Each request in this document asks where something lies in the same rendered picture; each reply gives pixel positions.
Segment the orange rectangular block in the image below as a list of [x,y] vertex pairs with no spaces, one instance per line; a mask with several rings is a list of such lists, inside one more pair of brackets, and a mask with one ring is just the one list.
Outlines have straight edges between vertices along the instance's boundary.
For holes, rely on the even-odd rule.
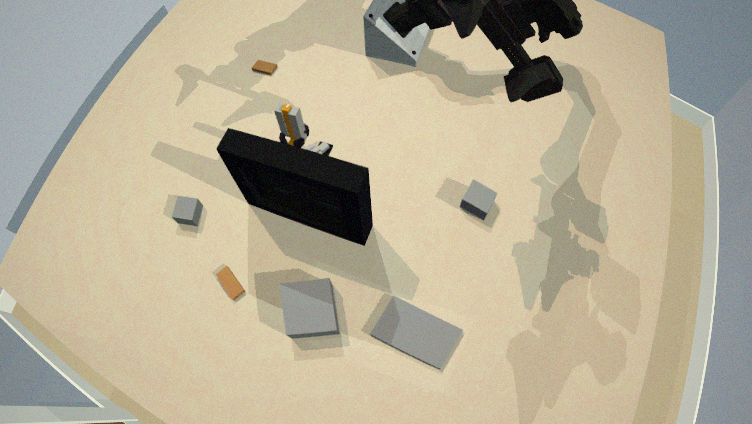
[[217,277],[233,300],[237,299],[238,296],[241,296],[241,294],[244,293],[242,285],[228,266],[225,266],[223,270],[218,272]]

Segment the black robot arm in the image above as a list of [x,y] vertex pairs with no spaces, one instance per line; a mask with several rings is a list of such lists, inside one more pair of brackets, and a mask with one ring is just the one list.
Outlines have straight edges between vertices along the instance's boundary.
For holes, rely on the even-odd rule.
[[[514,5],[535,20],[541,43],[549,39],[552,31],[567,39],[577,36],[582,30],[581,14],[572,0],[514,0]],[[383,16],[402,38],[424,23],[430,30],[452,25],[451,16],[441,0],[395,2]]]

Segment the brown flat rectangular block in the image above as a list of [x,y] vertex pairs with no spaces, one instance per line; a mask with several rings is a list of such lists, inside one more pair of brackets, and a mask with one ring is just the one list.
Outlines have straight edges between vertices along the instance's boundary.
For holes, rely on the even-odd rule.
[[257,62],[252,66],[252,71],[261,72],[263,74],[272,75],[272,73],[277,69],[277,64],[265,62],[262,60],[257,60]]

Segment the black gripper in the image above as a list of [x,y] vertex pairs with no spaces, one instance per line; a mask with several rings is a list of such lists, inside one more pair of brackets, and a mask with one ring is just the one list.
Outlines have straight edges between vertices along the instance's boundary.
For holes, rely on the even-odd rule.
[[531,60],[521,46],[536,35],[531,26],[535,20],[516,7],[514,0],[441,1],[461,39],[478,25],[495,49],[502,49],[512,63],[513,69],[503,77],[510,102],[530,102],[561,91],[564,80],[552,59],[544,55]]

